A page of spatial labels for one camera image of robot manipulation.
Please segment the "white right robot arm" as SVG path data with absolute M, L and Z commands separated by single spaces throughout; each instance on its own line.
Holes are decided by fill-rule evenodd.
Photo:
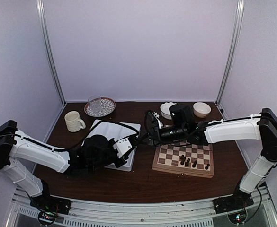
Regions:
M 277 165 L 277 117 L 269 108 L 250 116 L 195 122 L 189 106 L 176 104 L 170 107 L 173 124 L 163 127 L 156 114 L 148 110 L 144 119 L 155 126 L 145 127 L 151 144 L 165 145 L 187 142 L 196 145 L 209 145 L 225 141 L 243 144 L 259 143 L 261 148 L 257 158 L 242 177 L 238 192 L 230 197 L 232 208 L 239 209 L 248 200 L 250 194 L 267 174 Z

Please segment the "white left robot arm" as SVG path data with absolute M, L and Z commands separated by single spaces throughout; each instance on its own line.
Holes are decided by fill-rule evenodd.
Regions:
M 85 175 L 110 164 L 124 165 L 135 149 L 139 130 L 130 124 L 95 120 L 88 133 L 70 148 L 59 148 L 29 137 L 15 121 L 0 126 L 0 171 L 24 189 L 45 210 L 55 205 L 48 184 L 18 161 L 26 159 L 66 175 Z

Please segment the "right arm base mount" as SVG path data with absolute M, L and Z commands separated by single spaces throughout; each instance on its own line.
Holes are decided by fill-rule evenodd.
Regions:
M 236 186 L 232 195 L 213 200 L 216 214 L 244 209 L 253 204 L 251 193 L 241 191 L 239 185 Z

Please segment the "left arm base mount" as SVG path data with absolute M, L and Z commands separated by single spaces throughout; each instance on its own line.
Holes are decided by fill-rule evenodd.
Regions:
M 43 185 L 42 194 L 37 197 L 31 197 L 30 205 L 40 211 L 49 211 L 53 214 L 69 214 L 71 200 L 58 198 L 50 195 L 49 186 Z

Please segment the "dark chess piece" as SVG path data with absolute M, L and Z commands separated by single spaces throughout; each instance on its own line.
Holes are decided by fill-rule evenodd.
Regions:
M 182 156 L 180 157 L 180 160 L 181 160 L 180 164 L 181 164 L 181 165 L 184 165 L 185 160 L 186 160 L 186 157 L 185 157 L 184 155 L 182 155 Z

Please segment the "dark pawn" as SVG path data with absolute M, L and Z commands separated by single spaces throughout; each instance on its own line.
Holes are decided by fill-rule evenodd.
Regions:
M 186 163 L 185 163 L 185 166 L 189 166 L 189 163 L 190 163 L 190 159 L 188 158 Z

